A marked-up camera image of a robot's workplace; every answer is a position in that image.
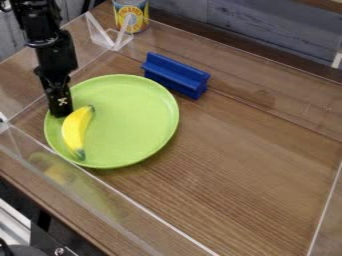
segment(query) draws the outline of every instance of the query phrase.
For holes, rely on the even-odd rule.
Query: banana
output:
[[[74,110],[64,119],[61,124],[61,137],[70,153],[81,160],[85,160],[84,138],[85,131],[94,115],[92,105]]]

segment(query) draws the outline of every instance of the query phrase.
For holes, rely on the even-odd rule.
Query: blue object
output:
[[[207,90],[209,74],[160,54],[148,52],[141,68],[145,78],[192,99],[197,99]]]

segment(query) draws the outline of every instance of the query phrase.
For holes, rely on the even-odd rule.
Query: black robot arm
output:
[[[5,0],[0,0],[0,9],[4,3]],[[66,116],[72,112],[69,73],[77,68],[77,59],[69,32],[58,28],[60,9],[54,0],[9,0],[9,3],[26,46],[36,51],[34,74],[42,84],[50,114]]]

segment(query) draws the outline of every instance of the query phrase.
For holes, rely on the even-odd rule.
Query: yellow can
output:
[[[125,32],[139,33],[148,27],[148,0],[112,0],[114,25],[121,29],[126,15],[130,15]]]

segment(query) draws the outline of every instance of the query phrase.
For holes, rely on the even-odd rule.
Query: green plate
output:
[[[132,75],[92,78],[70,88],[73,108],[88,104],[94,116],[85,133],[85,160],[68,152],[61,139],[64,118],[46,113],[44,133],[49,146],[76,164],[100,169],[140,162],[155,154],[172,137],[179,109],[167,89]]]

